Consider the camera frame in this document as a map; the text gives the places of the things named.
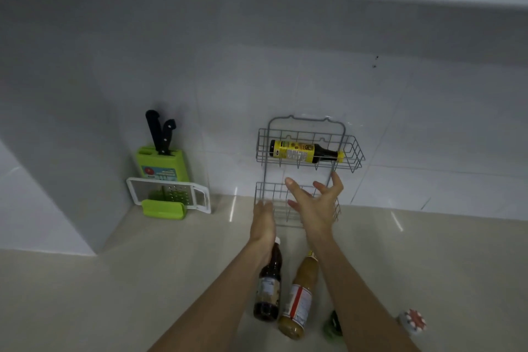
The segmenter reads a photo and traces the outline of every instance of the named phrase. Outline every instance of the forearm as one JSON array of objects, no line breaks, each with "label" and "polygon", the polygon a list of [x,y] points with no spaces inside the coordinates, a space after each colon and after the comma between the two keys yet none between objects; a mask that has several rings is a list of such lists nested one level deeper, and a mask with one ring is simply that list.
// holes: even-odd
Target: forearm
[{"label": "forearm", "polygon": [[333,237],[319,237],[312,244],[348,349],[418,351],[347,261]]},{"label": "forearm", "polygon": [[268,252],[258,242],[247,243],[149,352],[227,350]]}]

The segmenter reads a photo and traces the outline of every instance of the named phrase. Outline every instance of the person's right hand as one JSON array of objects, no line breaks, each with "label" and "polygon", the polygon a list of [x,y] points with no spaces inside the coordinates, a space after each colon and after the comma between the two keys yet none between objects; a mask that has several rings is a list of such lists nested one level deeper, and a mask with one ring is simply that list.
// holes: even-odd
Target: person's right hand
[{"label": "person's right hand", "polygon": [[313,243],[319,238],[332,236],[332,224],[335,220],[335,201],[343,190],[339,175],[335,171],[332,172],[333,186],[331,188],[320,182],[313,182],[313,186],[321,192],[321,196],[317,198],[301,189],[299,184],[289,177],[286,178],[285,183],[297,200],[296,202],[289,200],[288,204],[300,213],[308,243],[313,247]]}]

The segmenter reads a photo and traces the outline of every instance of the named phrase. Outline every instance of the blue sticker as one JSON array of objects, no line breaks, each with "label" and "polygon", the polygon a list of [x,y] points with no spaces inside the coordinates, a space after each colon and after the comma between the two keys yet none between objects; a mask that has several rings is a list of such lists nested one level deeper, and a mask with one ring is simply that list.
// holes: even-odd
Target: blue sticker
[{"label": "blue sticker", "polygon": [[141,166],[143,177],[154,180],[178,181],[176,170],[166,167]]}]

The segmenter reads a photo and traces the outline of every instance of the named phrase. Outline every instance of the person's left hand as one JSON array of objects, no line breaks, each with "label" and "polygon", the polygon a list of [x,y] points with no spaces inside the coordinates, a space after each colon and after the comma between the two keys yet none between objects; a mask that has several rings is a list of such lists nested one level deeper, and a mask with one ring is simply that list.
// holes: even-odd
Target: person's left hand
[{"label": "person's left hand", "polygon": [[264,204],[261,200],[253,208],[253,223],[249,231],[249,242],[260,245],[265,253],[263,265],[271,259],[271,249],[275,243],[275,219],[273,217],[273,203]]}]

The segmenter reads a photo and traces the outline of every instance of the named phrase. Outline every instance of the red and white lid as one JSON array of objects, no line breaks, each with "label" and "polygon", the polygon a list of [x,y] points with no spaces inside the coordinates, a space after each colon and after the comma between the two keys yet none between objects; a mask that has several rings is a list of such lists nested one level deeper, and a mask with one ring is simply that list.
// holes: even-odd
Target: red and white lid
[{"label": "red and white lid", "polygon": [[425,331],[427,328],[426,321],[418,310],[409,309],[405,312],[401,312],[398,317],[401,325],[411,335],[417,335],[422,331]]}]

